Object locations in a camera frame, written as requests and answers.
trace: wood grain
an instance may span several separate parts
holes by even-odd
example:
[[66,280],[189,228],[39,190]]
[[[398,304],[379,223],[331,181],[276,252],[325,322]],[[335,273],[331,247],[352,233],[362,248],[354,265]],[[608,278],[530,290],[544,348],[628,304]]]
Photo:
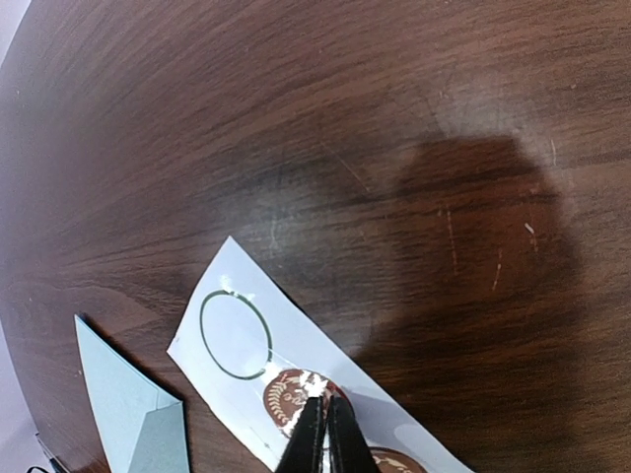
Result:
[[627,1],[34,0],[0,70],[0,316],[42,438],[107,471],[84,311],[165,350],[234,236],[479,472],[631,463]]

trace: brown filled circle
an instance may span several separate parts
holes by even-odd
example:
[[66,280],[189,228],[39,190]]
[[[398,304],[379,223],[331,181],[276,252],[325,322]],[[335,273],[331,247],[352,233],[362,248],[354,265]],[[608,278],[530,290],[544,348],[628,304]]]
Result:
[[371,448],[373,459],[382,473],[427,473],[415,460],[389,448]]
[[263,391],[263,403],[276,426],[286,437],[290,437],[307,399],[321,395],[328,399],[334,393],[346,397],[327,377],[309,370],[290,369],[279,372],[267,384]]

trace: white card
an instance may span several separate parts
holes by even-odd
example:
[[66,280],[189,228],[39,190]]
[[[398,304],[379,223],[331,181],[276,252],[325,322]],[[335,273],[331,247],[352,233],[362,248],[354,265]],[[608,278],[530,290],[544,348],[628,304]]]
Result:
[[[197,284],[168,353],[217,418],[272,471],[305,392],[335,389],[328,378],[350,400],[367,444],[395,450],[385,458],[391,465],[407,455],[428,473],[471,472],[292,304],[232,238]],[[375,454],[378,462],[383,457]]]

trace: green circle outline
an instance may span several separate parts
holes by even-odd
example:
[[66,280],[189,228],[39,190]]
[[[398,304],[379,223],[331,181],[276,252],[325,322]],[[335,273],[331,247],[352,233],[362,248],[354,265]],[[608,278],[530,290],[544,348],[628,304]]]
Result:
[[[213,355],[212,350],[208,346],[208,341],[206,340],[206,335],[204,334],[204,320],[203,320],[204,319],[204,307],[206,307],[206,304],[211,299],[216,298],[218,296],[229,296],[229,297],[235,298],[238,301],[241,301],[242,303],[247,305],[247,307],[249,307],[249,309],[256,314],[256,316],[258,317],[258,320],[260,320],[260,323],[263,326],[263,329],[265,330],[265,336],[267,337],[267,360],[265,361],[265,365],[263,366],[263,368],[261,368],[258,372],[254,373],[254,374],[249,374],[247,376],[241,376],[241,375],[238,375],[238,374],[234,374],[233,372],[229,372],[228,370],[226,370],[221,365],[221,363],[219,363],[219,361]],[[237,294],[235,292],[230,292],[230,291],[219,290],[219,291],[215,291],[213,293],[210,293],[208,296],[206,296],[204,298],[204,301],[201,303],[201,308],[199,310],[199,329],[201,331],[201,338],[204,341],[204,346],[206,347],[206,351],[208,351],[208,354],[210,355],[210,358],[212,358],[213,362],[215,362],[215,364],[219,367],[219,369],[222,372],[224,372],[225,374],[227,374],[228,376],[231,376],[231,377],[233,377],[235,379],[241,379],[241,380],[244,380],[244,381],[250,381],[252,379],[257,379],[258,377],[263,376],[263,374],[266,371],[267,364],[272,361],[272,355],[273,355],[273,353],[272,353],[273,352],[272,334],[269,331],[269,327],[267,326],[267,322],[265,321],[265,318],[263,317],[263,314],[260,313],[260,311],[256,308],[256,306],[253,303],[251,303],[250,301],[248,301],[241,294]]]

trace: wooden table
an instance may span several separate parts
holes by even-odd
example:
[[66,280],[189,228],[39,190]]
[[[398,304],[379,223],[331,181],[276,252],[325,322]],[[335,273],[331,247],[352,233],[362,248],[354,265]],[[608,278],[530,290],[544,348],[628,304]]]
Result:
[[0,315],[44,441],[107,471],[84,311],[185,400],[194,472],[265,471],[165,352],[232,235],[476,471],[628,471],[630,22],[34,0],[0,71]]

